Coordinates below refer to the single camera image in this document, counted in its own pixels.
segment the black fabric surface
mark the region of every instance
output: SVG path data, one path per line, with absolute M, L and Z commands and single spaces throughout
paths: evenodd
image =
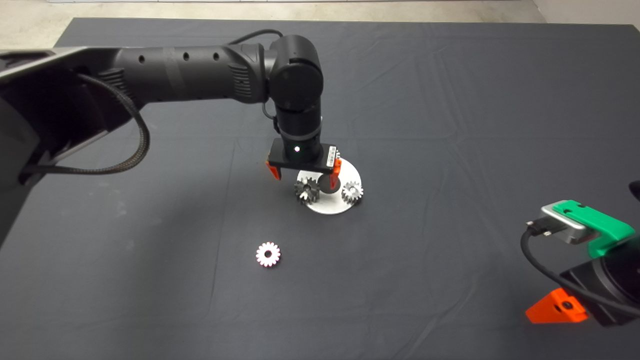
M 575 199 L 639 226 L 640 35 L 632 26 L 75 19 L 58 45 L 309 37 L 323 141 L 361 206 L 302 208 L 275 181 L 259 105 L 153 104 L 147 159 L 47 176 L 0 251 L 1 359 L 637 359 L 640 322 L 531 325 L 557 286 L 518 240 Z M 269 35 L 260 38 L 269 44 Z M 101 167 L 134 124 L 63 165 Z M 282 248 L 277 268 L 255 261 Z M 584 247 L 537 240 L 561 271 Z

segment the silver disc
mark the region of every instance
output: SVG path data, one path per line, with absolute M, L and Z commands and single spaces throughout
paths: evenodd
M 362 185 L 362 180 L 360 180 L 360 174 L 358 170 L 344 158 L 340 158 L 342 160 L 342 166 L 340 167 L 340 174 L 338 175 L 338 179 L 340 179 L 340 186 L 344 186 L 344 184 L 355 181 Z M 311 172 L 311 171 L 300 171 L 298 172 L 298 181 L 302 181 L 305 177 L 310 177 L 313 180 L 318 180 L 322 173 L 320 172 Z M 334 193 L 325 193 L 320 190 L 320 196 L 318 200 L 307 204 L 307 207 L 316 213 L 324 214 L 324 215 L 332 215 L 339 214 L 351 209 L 353 205 L 348 204 L 346 201 L 342 200 L 342 189 L 338 189 L 338 191 Z

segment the metal gear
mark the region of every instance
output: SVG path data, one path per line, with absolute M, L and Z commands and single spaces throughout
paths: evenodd
M 320 186 L 316 180 L 310 177 L 306 177 L 301 181 L 296 181 L 293 184 L 293 190 L 296 192 L 296 197 L 300 204 L 310 204 L 315 202 L 320 197 Z
M 364 190 L 360 183 L 351 181 L 342 187 L 342 200 L 348 204 L 357 204 L 362 199 L 362 195 L 364 195 Z
M 280 248 L 272 242 L 263 243 L 258 248 L 255 259 L 260 265 L 270 268 L 280 260 Z

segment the metal connector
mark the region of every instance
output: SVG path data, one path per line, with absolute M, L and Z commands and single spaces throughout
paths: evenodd
M 576 245 L 580 243 L 584 243 L 585 241 L 589 241 L 598 237 L 599 233 L 594 231 L 556 211 L 554 211 L 553 207 L 556 204 L 560 204 L 562 202 L 566 202 L 566 200 L 561 200 L 558 202 L 554 202 L 553 204 L 549 204 L 543 206 L 540 211 L 540 217 L 552 217 L 565 225 L 565 228 L 562 231 L 558 231 L 554 234 L 544 233 L 545 236 L 555 236 L 556 238 L 564 241 L 565 243 Z

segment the pink gear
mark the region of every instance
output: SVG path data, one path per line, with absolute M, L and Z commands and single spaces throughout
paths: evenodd
M 272 267 L 280 260 L 280 248 L 272 242 L 266 242 L 260 245 L 256 253 L 256 260 L 266 268 Z

